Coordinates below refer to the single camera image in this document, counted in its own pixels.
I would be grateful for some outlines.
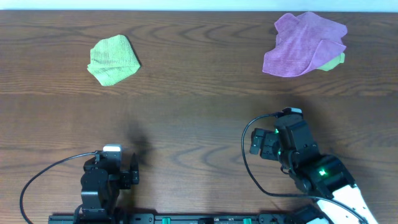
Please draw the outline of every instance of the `cloth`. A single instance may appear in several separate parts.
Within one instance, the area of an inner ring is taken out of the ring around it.
[[[262,71],[280,77],[296,77],[310,72],[345,50],[341,38],[346,26],[313,12],[297,17],[284,14],[275,22],[276,47],[264,56]]]
[[[123,35],[100,40],[90,50],[90,64],[87,70],[103,86],[114,85],[135,74],[140,64],[129,41]]]
[[[333,58],[328,63],[322,65],[321,67],[319,67],[317,69],[327,72],[329,70],[334,69],[338,64],[344,63],[345,58],[346,58],[346,55],[344,53],[341,53],[339,56]]]

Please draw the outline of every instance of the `green led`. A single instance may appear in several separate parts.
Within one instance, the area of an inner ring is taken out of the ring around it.
[[[327,173],[325,172],[325,170],[320,170],[320,171],[319,171],[319,174],[320,174],[320,175],[327,175]]]

